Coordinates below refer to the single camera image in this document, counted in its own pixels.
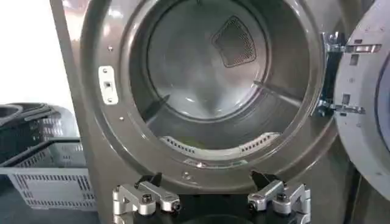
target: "drum opening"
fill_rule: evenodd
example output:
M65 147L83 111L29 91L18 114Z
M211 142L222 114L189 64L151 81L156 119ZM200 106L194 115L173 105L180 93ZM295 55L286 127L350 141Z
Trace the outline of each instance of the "drum opening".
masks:
M131 91L165 144L232 159L266 147L294 120L309 58L305 29L282 0L160 1L135 37Z

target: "laundry basket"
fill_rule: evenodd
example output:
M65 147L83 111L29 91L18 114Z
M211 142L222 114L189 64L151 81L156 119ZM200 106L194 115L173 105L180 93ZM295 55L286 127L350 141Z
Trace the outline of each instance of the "laundry basket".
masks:
M95 211L79 138L52 138L0 164L33 209Z
M0 111L10 111L11 108L19 110L0 122L0 163L47 138L64 135L62 115L53 107L44 103L0 105Z

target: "metal bracket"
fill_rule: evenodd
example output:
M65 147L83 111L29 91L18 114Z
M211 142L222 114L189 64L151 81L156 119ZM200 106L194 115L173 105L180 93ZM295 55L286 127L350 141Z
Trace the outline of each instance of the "metal bracket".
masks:
M249 209L254 211L267 210L267 204L277 194L284 191L285 185L280 180L274 180L272 183L264 187L262 190L248 195Z
M181 208L179 196L170 193L148 181L135 187L124 184L113 190L113 215L115 224L132 223L132 212L149 216L155 213L157 205L165 212L178 212Z
M165 212L179 212L181 209L180 199L176 194L170 193L147 181L140 183L138 189L150 192L153 198L159 202L161 210Z
M361 44L356 42L354 44L347 44L343 33L322 33L321 40L324 45L325 52L325 79L322 87L321 95L318 99L317 105L312 112L312 115L318 114L320 116L332 116L334 111L341 113L356 113L365 114L365 109L356 105L335 105L333 103L333 93L336 82L336 75L341 58L344 54L374 54L381 49L381 44Z
M281 215L298 213L298 223L311 222L311 192L304 184L295 184L285 188L284 193L277 194L272 200L274 211Z

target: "gray plastic basket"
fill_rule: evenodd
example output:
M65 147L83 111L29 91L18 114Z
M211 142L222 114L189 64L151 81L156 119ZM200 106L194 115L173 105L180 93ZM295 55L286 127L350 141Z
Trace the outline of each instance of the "gray plastic basket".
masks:
M33 209L95 211L95 199L79 138L50 139L0 164Z

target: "washer door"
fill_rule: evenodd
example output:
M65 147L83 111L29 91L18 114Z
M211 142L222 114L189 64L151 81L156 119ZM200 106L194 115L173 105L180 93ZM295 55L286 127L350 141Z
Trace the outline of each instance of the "washer door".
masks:
M390 200L390 1L377 1L352 34L335 87L341 140L357 169Z

